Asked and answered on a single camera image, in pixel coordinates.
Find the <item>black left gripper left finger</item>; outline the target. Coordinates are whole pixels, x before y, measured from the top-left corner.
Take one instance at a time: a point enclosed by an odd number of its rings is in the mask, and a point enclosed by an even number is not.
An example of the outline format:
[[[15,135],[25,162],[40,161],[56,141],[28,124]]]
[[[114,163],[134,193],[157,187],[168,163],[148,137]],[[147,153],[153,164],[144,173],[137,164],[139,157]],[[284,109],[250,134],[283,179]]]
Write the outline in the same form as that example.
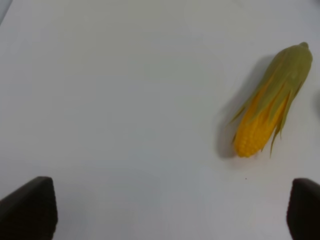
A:
[[[51,177],[38,176],[0,200],[2,240],[51,240],[58,208]]]

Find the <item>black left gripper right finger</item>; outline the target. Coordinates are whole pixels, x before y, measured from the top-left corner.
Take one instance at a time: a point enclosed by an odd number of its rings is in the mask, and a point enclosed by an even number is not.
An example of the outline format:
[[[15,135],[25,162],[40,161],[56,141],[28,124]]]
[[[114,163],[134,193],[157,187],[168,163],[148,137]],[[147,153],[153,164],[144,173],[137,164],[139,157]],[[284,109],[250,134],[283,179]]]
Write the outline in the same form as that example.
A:
[[[286,222],[292,239],[320,239],[320,185],[308,178],[292,182]]]

